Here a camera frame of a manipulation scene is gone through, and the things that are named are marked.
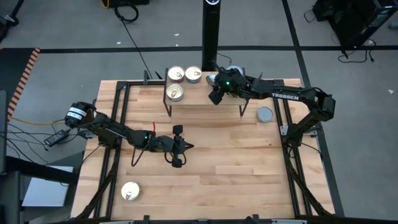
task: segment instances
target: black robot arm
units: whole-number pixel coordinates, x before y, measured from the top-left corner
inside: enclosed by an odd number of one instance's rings
[[[210,100],[218,105],[225,93],[246,100],[263,100],[269,97],[305,103],[310,112],[298,124],[290,125],[287,131],[287,144],[298,147],[303,134],[319,121],[328,121],[334,117],[336,101],[331,95],[319,88],[285,86],[277,80],[262,80],[243,76],[238,69],[225,70],[218,67]]]
[[[99,144],[102,146],[117,148],[121,144],[121,139],[125,139],[134,146],[134,150],[164,152],[166,161],[178,168],[186,163],[185,151],[194,147],[179,136],[183,131],[182,125],[174,126],[174,138],[156,136],[154,130],[133,130],[109,118],[106,114],[97,112],[94,105],[84,102],[72,104],[65,117],[65,124],[70,128],[90,130],[98,136]],[[171,160],[167,159],[166,154],[171,155]],[[179,155],[184,156],[184,162],[178,158]]]

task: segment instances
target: white label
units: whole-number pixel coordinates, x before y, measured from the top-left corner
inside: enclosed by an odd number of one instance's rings
[[[72,113],[72,112],[68,112],[67,116],[71,116],[71,117],[74,117],[76,119],[81,119],[82,118],[82,116],[80,116],[78,114],[75,114],[75,113]]]
[[[83,116],[86,116],[86,115],[87,115],[86,112],[84,112],[84,111],[82,111],[82,110],[80,110],[80,109],[78,109],[78,108],[70,108],[69,111],[72,111],[72,112],[81,114],[81,115],[83,115]]]

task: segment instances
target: can lid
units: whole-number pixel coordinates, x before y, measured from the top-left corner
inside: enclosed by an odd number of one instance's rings
[[[173,99],[180,98],[183,95],[183,92],[184,90],[180,85],[174,84],[167,88],[167,96]]]
[[[197,80],[201,77],[201,70],[200,70],[200,68],[198,68],[196,66],[189,67],[185,71],[185,76],[189,80]]]
[[[184,77],[185,72],[182,67],[174,66],[169,69],[169,72],[167,73],[167,75],[172,80],[180,80]]]
[[[122,187],[122,197],[126,200],[134,200],[138,197],[139,186],[135,182],[127,182]]]
[[[274,116],[274,113],[272,112],[271,109],[268,107],[264,106],[259,109],[257,112],[257,118],[260,122],[266,123],[272,120],[272,117]]]

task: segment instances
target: raised wooden shelf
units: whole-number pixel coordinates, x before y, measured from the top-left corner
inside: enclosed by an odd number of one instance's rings
[[[172,115],[172,106],[239,106],[239,111],[241,116],[244,114],[244,109],[242,110],[242,106],[247,105],[247,101],[241,98],[235,98],[232,96],[228,96],[225,94],[223,97],[223,101],[219,105],[214,105],[213,102],[209,99],[208,95],[211,93],[211,88],[207,85],[206,77],[210,74],[217,75],[218,72],[202,72],[201,80],[192,84],[187,80],[184,80],[181,83],[172,83],[169,76],[167,75],[166,70],[166,82],[165,82],[165,91],[164,91],[164,103],[167,110],[168,115],[171,117]],[[171,101],[166,94],[166,89],[170,85],[180,85],[184,89],[183,98],[180,101]]]

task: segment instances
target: wooden tabletop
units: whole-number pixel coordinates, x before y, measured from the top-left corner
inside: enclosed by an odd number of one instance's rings
[[[111,115],[117,81],[102,81],[96,107]],[[286,85],[300,86],[299,79],[286,79]],[[243,219],[293,218],[287,174],[275,117],[259,123],[256,112],[262,106],[274,110],[272,99],[251,100],[242,118],[237,106],[177,106],[169,118],[163,105],[163,86],[132,86],[127,106],[126,125],[132,129],[152,130],[157,135],[172,136],[172,126],[183,124],[183,137],[195,145],[188,150],[187,164],[173,168],[163,154],[145,152],[138,165],[131,167],[132,146],[122,144],[112,220]],[[120,119],[122,100],[118,108]],[[290,101],[293,122],[307,113],[300,102]],[[305,144],[317,147],[315,138],[305,136]],[[86,156],[98,140],[88,141]],[[334,212],[325,172],[317,151],[299,147],[305,180],[319,202]],[[77,216],[98,188],[104,149],[98,149],[82,165],[72,208]],[[121,196],[126,182],[137,182],[140,195],[134,201]],[[304,211],[298,187],[300,211]],[[105,192],[101,215],[105,214]]]
[[[180,85],[184,89],[183,98],[180,101],[171,101],[166,96],[166,104],[167,105],[208,105],[215,106],[208,95],[211,93],[211,88],[207,85],[206,77],[210,74],[218,74],[218,72],[202,72],[200,82],[196,84],[189,83],[187,80],[184,80],[181,83],[172,83],[170,79],[167,80],[167,86],[170,85]],[[221,101],[220,105],[245,105],[246,100],[240,98],[234,98],[232,96],[228,96],[225,94],[223,101]]]

